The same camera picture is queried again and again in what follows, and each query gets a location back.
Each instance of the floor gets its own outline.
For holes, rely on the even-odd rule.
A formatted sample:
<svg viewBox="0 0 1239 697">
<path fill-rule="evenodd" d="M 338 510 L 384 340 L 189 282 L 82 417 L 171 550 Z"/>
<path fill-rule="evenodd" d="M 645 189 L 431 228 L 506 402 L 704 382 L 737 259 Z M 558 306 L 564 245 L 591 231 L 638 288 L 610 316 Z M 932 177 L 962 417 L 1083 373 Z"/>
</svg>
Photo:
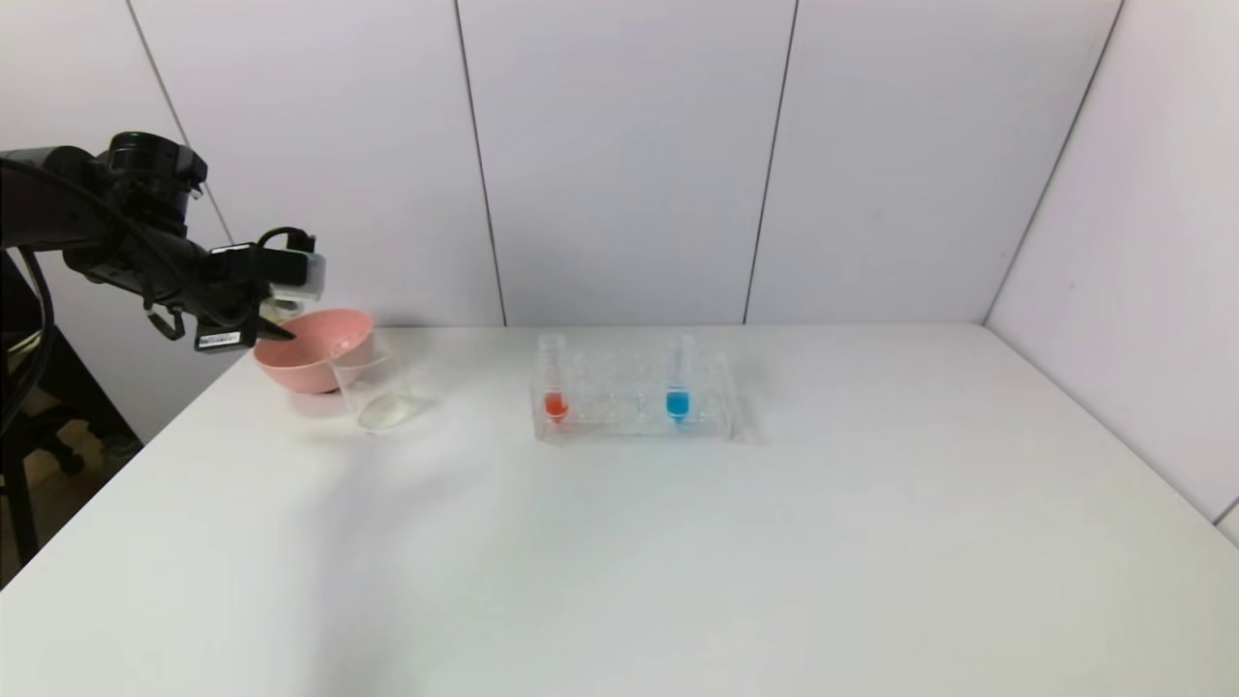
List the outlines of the floor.
<svg viewBox="0 0 1239 697">
<path fill-rule="evenodd" d="M 109 459 L 103 447 L 85 428 L 85 422 L 69 422 L 59 431 L 61 441 L 85 461 L 85 469 L 73 477 L 61 472 L 56 461 L 42 451 L 26 458 L 35 530 L 40 547 L 47 543 L 92 496 L 113 478 L 125 459 Z M 19 572 L 17 545 L 12 537 L 7 498 L 0 496 L 0 588 Z"/>
</svg>

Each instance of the pink bowl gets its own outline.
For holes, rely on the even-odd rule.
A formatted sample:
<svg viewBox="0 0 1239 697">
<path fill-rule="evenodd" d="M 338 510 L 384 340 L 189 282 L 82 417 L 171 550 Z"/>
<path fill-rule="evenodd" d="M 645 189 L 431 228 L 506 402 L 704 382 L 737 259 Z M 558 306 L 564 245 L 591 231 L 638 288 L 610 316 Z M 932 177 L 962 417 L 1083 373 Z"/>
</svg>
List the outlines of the pink bowl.
<svg viewBox="0 0 1239 697">
<path fill-rule="evenodd" d="M 291 340 L 263 338 L 254 345 L 254 359 L 263 373 L 292 392 L 315 395 L 339 390 L 331 373 L 332 348 L 349 345 L 348 354 L 368 361 L 374 350 L 370 339 L 374 319 L 361 310 L 318 310 L 294 317 L 280 326 L 297 334 Z"/>
</svg>

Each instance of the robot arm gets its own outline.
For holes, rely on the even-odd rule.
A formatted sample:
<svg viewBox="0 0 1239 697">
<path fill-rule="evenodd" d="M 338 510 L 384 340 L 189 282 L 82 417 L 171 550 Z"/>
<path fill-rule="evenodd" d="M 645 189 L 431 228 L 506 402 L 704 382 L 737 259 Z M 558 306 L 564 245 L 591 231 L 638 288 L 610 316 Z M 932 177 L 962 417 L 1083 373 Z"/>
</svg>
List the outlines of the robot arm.
<svg viewBox="0 0 1239 697">
<path fill-rule="evenodd" d="M 198 352 L 291 338 L 259 314 L 263 300 L 317 300 L 322 292 L 323 259 L 300 229 L 211 251 L 191 241 L 186 204 L 201 193 L 207 165 L 157 135 L 121 132 L 98 157 L 72 146 L 0 152 L 0 176 L 4 248 L 63 250 L 64 262 L 87 279 L 141 296 L 169 338 L 185 334 L 182 312 L 196 316 Z M 280 234 L 286 249 L 264 246 Z M 155 305 L 167 308 L 171 324 Z"/>
</svg>

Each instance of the test tube rack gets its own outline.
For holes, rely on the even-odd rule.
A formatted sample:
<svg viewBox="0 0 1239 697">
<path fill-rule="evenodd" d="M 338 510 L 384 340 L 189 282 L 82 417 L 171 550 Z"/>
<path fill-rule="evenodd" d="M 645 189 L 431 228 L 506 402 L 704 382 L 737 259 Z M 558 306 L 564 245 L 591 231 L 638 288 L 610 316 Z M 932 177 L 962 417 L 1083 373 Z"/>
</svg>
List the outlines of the test tube rack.
<svg viewBox="0 0 1239 697">
<path fill-rule="evenodd" d="M 737 401 L 726 358 L 690 334 L 624 344 L 538 342 L 530 402 L 541 441 L 737 438 Z"/>
</svg>

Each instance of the red liquid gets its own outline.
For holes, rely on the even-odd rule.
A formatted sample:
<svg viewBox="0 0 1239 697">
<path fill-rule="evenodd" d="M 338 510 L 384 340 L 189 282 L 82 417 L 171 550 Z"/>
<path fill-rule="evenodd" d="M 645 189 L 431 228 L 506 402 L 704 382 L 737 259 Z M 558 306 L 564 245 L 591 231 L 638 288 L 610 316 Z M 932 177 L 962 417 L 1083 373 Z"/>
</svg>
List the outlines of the red liquid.
<svg viewBox="0 0 1239 697">
<path fill-rule="evenodd" d="M 550 421 L 559 423 L 567 416 L 567 400 L 564 400 L 561 392 L 548 392 L 543 397 L 543 410 L 546 411 Z"/>
</svg>

